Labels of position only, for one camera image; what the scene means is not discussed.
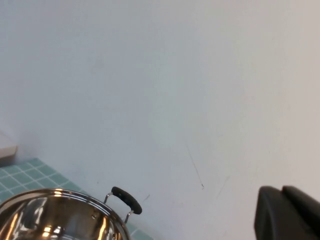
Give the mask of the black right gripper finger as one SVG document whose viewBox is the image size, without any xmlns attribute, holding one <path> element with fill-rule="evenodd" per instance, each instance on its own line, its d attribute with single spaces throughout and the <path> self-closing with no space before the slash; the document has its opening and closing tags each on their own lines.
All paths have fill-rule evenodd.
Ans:
<svg viewBox="0 0 320 240">
<path fill-rule="evenodd" d="M 294 186 L 262 186 L 254 232 L 257 240 L 318 240 L 320 202 Z"/>
</svg>

